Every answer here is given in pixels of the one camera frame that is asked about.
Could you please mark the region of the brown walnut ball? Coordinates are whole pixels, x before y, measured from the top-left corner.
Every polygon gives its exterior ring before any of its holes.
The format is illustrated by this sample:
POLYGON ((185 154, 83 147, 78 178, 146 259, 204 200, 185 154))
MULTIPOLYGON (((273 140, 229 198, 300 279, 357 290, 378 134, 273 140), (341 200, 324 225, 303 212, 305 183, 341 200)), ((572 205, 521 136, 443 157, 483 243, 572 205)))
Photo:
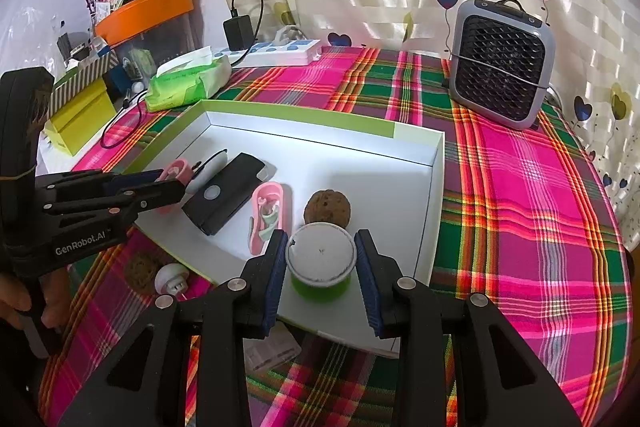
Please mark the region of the brown walnut ball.
POLYGON ((304 209, 306 225, 326 222, 347 228, 352 215, 352 207, 347 197, 339 191, 323 190, 314 193, 304 209))
POLYGON ((155 277, 164 264, 163 255, 157 253, 134 254, 124 266, 125 281, 133 291, 140 295, 154 295, 156 293, 155 277))

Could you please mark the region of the black white mouse device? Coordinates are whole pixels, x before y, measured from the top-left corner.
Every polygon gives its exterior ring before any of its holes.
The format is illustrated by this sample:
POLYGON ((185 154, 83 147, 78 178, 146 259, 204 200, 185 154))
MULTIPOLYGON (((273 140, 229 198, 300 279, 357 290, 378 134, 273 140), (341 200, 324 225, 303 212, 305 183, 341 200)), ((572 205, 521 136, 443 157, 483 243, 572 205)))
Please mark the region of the black white mouse device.
POLYGON ((223 148, 204 161, 199 161, 192 169, 191 181, 186 186, 186 193, 195 194, 201 190, 216 174, 226 167, 228 150, 223 148))

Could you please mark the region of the black rectangular doorbell device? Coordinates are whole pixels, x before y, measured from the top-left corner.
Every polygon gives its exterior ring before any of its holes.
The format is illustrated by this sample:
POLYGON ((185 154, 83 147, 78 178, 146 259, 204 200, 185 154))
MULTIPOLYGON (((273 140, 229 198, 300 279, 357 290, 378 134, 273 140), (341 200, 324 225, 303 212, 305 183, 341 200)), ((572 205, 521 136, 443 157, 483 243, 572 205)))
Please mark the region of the black rectangular doorbell device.
POLYGON ((201 232, 215 235, 262 184, 261 173, 267 173, 264 162, 239 153, 200 188, 182 210, 201 232))

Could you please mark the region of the green cup white lid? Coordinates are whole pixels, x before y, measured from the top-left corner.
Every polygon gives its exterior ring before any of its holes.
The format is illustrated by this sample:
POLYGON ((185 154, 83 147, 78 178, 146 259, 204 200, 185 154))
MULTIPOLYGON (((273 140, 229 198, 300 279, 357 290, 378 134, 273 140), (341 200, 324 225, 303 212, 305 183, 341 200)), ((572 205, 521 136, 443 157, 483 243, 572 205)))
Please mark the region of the green cup white lid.
POLYGON ((356 267, 356 245, 352 236, 338 225, 309 223, 288 240, 285 260, 299 295, 328 303, 347 291, 356 267))

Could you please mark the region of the white round plug device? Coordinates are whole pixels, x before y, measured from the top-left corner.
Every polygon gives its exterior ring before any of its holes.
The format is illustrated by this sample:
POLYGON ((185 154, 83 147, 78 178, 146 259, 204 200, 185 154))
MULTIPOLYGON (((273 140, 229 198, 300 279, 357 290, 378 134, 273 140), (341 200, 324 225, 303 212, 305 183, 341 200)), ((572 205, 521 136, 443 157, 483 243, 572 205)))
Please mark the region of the white round plug device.
POLYGON ((277 321, 265 339, 244 339, 243 350, 246 373, 258 374, 292 361, 302 347, 285 324, 277 321))

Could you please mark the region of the yellow cardboard box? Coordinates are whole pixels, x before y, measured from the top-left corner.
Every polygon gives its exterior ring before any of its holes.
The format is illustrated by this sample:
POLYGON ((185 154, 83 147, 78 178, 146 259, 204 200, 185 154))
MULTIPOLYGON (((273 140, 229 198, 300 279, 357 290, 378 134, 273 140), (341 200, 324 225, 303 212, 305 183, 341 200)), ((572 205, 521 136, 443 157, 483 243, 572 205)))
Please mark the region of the yellow cardboard box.
POLYGON ((114 116, 105 83, 98 78, 52 115, 43 132, 55 148, 74 156, 114 116))

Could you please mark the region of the white round night light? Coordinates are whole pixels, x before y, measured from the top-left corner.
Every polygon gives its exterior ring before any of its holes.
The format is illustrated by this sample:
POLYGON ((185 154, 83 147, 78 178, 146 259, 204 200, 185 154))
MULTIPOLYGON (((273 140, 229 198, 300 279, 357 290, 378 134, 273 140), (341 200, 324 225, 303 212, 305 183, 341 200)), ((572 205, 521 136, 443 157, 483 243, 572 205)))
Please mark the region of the white round night light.
POLYGON ((163 265, 154 277, 154 288, 158 295, 169 295, 178 300, 186 300, 189 289, 190 271, 180 263, 163 265))

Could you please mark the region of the striped gift box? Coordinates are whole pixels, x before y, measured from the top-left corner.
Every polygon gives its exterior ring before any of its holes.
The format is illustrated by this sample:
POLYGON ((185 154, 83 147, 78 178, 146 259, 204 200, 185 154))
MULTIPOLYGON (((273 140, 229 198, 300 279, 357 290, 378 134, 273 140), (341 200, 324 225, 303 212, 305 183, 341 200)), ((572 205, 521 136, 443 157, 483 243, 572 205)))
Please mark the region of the striped gift box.
POLYGON ((99 56, 83 69, 76 67, 70 70, 62 79, 58 80, 52 90, 48 116, 67 104, 78 93, 90 86, 93 81, 102 78, 111 69, 119 65, 119 58, 114 51, 99 56))

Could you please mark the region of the green white cardboard box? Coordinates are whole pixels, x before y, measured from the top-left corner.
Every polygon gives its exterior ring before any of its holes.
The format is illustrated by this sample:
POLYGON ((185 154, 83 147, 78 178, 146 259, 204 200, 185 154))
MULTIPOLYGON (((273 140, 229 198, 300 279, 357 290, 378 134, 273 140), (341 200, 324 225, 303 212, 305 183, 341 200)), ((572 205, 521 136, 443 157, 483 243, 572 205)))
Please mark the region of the green white cardboard box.
MULTIPOLYGON (((406 277, 431 280, 445 181, 445 133, 340 112, 289 105, 198 102, 163 129, 126 173, 163 169, 176 158, 194 164, 226 148, 263 161, 284 185, 292 234, 311 195, 330 188, 352 206, 347 230, 368 229, 378 251, 406 277)), ((179 208, 144 212, 137 227, 192 272, 212 283, 240 275, 250 259, 250 204, 213 236, 179 208)), ((399 340, 378 339, 367 322, 356 273, 343 295, 322 303, 299 295, 286 271, 279 317, 319 336, 397 358, 399 340)))

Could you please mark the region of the green tissue pack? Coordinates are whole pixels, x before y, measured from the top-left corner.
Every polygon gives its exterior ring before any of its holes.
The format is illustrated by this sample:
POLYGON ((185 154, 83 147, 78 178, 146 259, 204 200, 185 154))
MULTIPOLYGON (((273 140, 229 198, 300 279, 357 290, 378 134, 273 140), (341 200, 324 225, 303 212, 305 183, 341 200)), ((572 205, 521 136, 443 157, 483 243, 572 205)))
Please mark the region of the green tissue pack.
POLYGON ((228 83, 231 71, 228 56, 209 46, 182 54, 157 69, 144 97, 146 110, 157 113, 207 100, 228 83))

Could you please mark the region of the orange lidded storage bin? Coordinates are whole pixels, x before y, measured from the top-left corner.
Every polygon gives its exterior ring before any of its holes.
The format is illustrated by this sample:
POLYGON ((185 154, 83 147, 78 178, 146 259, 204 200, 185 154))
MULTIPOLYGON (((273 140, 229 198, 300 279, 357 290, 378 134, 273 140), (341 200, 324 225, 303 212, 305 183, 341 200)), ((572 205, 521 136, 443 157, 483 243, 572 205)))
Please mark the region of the orange lidded storage bin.
POLYGON ((195 49, 193 10, 193 0, 132 0, 97 23, 94 32, 120 58, 142 50, 160 66, 195 49))

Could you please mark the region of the pink plaid tablecloth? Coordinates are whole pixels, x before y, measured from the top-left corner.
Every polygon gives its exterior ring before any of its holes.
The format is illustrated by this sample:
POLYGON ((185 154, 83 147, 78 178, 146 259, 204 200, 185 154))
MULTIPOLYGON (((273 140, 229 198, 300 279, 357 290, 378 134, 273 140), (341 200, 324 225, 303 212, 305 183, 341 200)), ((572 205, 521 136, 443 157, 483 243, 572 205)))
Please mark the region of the pink plaid tablecloth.
MULTIPOLYGON (((570 125, 542 106, 512 131, 451 102, 448 64, 406 51, 323 50, 307 68, 243 68, 218 100, 306 106, 440 130, 445 191, 434 289, 485 291, 591 426, 623 390, 631 354, 631 276, 602 176, 570 125)), ((162 251, 133 229, 125 246, 70 268, 62 355, 36 391, 56 426, 103 355, 150 299, 125 280, 135 255, 162 251)), ((388 426, 397 361, 302 336, 302 353, 247 377, 254 426, 388 426)))

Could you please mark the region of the black power adapter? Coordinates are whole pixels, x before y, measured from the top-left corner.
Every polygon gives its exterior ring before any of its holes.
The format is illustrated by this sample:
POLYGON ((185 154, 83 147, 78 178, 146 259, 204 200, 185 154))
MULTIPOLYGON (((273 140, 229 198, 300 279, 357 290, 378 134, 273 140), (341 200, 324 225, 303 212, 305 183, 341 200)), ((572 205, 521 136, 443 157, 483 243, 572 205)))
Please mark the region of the black power adapter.
POLYGON ((236 9, 232 9, 231 17, 224 21, 224 34, 230 51, 246 50, 255 40, 250 17, 240 15, 236 9))

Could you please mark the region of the white power strip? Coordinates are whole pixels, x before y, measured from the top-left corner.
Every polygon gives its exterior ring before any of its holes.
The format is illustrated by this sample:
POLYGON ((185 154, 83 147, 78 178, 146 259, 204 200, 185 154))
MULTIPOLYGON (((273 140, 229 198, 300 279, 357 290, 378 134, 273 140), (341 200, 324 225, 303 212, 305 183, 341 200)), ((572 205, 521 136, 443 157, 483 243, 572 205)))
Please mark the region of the white power strip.
POLYGON ((228 57, 232 67, 283 67, 306 66, 317 61, 321 54, 320 40, 303 39, 275 46, 271 42, 258 42, 250 49, 250 53, 240 62, 244 51, 230 51, 228 48, 212 49, 213 56, 228 57))

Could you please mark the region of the grey mini space heater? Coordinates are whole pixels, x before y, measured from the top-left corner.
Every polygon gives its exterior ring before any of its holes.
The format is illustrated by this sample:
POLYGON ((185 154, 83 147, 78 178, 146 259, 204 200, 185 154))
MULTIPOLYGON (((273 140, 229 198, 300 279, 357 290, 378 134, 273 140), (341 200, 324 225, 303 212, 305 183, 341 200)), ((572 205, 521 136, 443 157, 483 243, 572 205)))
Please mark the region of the grey mini space heater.
POLYGON ((518 0, 466 0, 450 52, 449 94, 514 130, 535 126, 550 86, 555 40, 518 0))

